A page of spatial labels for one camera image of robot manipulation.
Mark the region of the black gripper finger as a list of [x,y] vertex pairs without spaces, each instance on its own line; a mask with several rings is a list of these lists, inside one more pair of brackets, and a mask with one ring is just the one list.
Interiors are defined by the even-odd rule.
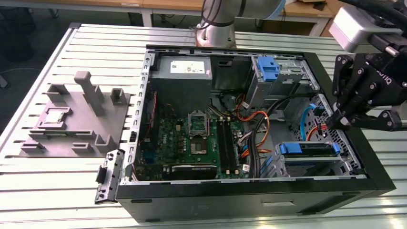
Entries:
[[334,114],[328,119],[329,129],[342,129],[344,118],[342,110],[348,102],[346,86],[353,74],[353,57],[349,55],[338,55],[336,58],[336,69],[333,79],[333,95],[337,97],[337,102],[333,105]]
[[349,130],[350,127],[381,131],[404,131],[405,123],[394,110],[385,110],[378,116],[368,115],[369,106],[334,106],[333,129]]

